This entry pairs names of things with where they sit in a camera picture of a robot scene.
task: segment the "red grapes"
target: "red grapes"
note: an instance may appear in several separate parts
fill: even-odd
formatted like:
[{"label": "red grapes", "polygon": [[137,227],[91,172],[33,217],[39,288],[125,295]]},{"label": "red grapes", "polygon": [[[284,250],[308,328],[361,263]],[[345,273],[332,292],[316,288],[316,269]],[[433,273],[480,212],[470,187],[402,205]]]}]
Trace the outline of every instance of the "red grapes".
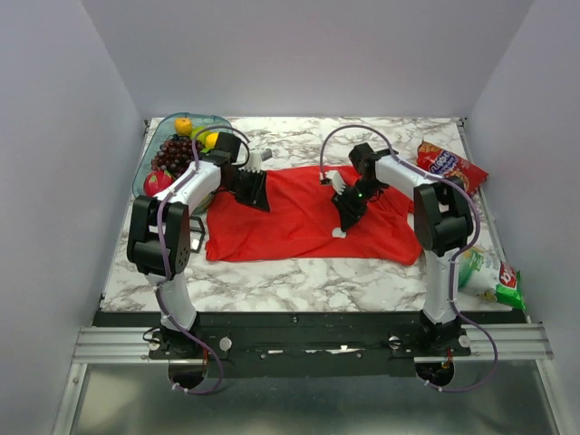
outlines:
[{"label": "red grapes", "polygon": [[[196,141],[198,152],[203,149],[199,140]],[[193,161],[191,139],[187,136],[174,134],[169,136],[159,147],[159,151],[151,161],[151,170],[168,170],[176,179],[181,177]]]}]

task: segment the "lemon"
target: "lemon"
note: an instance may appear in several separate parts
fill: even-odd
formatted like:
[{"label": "lemon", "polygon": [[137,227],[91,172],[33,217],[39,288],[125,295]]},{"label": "lemon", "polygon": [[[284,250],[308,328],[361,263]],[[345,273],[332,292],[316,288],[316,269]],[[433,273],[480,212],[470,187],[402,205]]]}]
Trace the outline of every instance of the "lemon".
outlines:
[{"label": "lemon", "polygon": [[[191,131],[191,134],[190,134],[189,138],[190,138],[191,140],[193,140],[193,138],[196,136],[196,134],[198,134],[198,131],[200,131],[200,130],[203,130],[203,129],[205,129],[205,127],[203,127],[203,126],[201,126],[201,127],[196,127],[195,129],[193,129],[193,130]],[[198,140],[201,142],[201,144],[202,144],[204,147],[206,146],[206,137],[207,137],[207,136],[209,136],[210,134],[211,134],[211,131],[210,131],[210,130],[208,130],[208,131],[205,131],[205,132],[201,133],[201,134],[198,136]]]},{"label": "lemon", "polygon": [[206,148],[209,148],[210,150],[212,150],[215,146],[216,146],[216,142],[218,141],[218,134],[219,133],[210,133],[207,137],[206,137]]},{"label": "lemon", "polygon": [[189,136],[193,131],[193,123],[190,118],[176,118],[173,126],[179,136]]}]

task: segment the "white marble table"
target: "white marble table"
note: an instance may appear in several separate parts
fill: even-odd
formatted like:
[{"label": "white marble table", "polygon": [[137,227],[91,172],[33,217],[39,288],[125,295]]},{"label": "white marble table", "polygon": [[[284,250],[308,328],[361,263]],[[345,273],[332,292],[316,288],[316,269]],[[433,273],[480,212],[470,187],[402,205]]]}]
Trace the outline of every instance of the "white marble table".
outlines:
[{"label": "white marble table", "polygon": [[[422,140],[465,157],[457,125],[451,119],[260,117],[230,121],[247,134],[253,149],[272,149],[274,157],[264,163],[265,169],[317,164],[323,138],[349,123],[364,123],[384,132],[401,156],[413,162]],[[152,120],[147,143],[159,122]],[[362,141],[375,149],[384,147],[369,131],[342,130],[329,142],[325,163],[350,164],[350,148]],[[126,257],[131,203],[129,207],[101,308],[109,312],[159,311],[152,287]],[[483,217],[478,246],[494,250]],[[423,305],[425,269],[424,255],[413,266],[360,258],[211,263],[202,249],[192,254],[185,274],[189,296],[199,311],[416,311]],[[463,294],[459,307],[509,310]]]}]

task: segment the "white backdrop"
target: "white backdrop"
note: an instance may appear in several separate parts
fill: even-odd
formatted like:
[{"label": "white backdrop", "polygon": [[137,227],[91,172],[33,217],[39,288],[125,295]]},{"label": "white backdrop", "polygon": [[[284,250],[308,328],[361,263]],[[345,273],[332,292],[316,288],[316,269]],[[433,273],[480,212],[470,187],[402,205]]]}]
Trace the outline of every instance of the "white backdrop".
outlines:
[{"label": "white backdrop", "polygon": [[580,428],[580,3],[536,0],[469,116],[507,259]]},{"label": "white backdrop", "polygon": [[146,116],[465,116],[532,1],[83,3]]},{"label": "white backdrop", "polygon": [[75,0],[0,3],[0,432],[52,431],[143,123]]}]

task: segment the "chip bag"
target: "chip bag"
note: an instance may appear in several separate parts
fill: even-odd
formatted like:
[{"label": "chip bag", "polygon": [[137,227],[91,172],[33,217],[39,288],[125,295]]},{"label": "chip bag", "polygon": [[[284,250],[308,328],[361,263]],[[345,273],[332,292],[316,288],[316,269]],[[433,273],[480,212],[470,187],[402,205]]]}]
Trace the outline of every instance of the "chip bag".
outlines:
[{"label": "chip bag", "polygon": [[454,175],[459,177],[463,181],[463,188],[470,195],[475,193],[489,175],[485,170],[457,154],[426,141],[423,141],[417,148],[417,153],[417,166],[446,178]]},{"label": "chip bag", "polygon": [[512,266],[476,247],[459,257],[459,290],[482,298],[526,309],[519,290],[519,272]]}]

